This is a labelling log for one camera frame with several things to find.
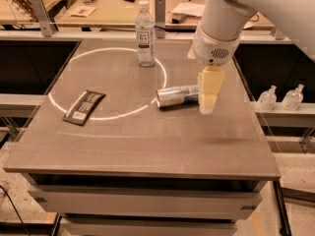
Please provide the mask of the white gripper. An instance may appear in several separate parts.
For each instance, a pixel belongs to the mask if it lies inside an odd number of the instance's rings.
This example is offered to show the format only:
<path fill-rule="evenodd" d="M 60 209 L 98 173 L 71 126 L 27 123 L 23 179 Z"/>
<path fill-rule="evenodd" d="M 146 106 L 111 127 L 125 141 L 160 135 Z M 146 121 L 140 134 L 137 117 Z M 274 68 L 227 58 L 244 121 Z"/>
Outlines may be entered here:
<path fill-rule="evenodd" d="M 200 64 L 209 66 L 202 72 L 198 72 L 197 85 L 200 95 L 200 111 L 212 113 L 224 79 L 224 70 L 221 66 L 227 63 L 233 56 L 239 45 L 239 39 L 232 41 L 217 40 L 197 25 L 194 39 L 193 51 Z"/>

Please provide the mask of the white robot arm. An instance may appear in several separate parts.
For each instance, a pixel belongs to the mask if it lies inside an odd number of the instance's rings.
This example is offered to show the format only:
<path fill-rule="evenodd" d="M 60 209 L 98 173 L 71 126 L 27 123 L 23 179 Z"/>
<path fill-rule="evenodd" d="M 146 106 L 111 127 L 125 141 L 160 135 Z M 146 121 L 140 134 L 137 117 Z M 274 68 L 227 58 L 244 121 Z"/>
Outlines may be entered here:
<path fill-rule="evenodd" d="M 222 65 L 238 47 L 246 23 L 264 15 L 311 60 L 315 60 L 315 0 L 208 0 L 193 50 L 205 66 L 198 74 L 200 112 L 213 112 L 223 80 Z"/>

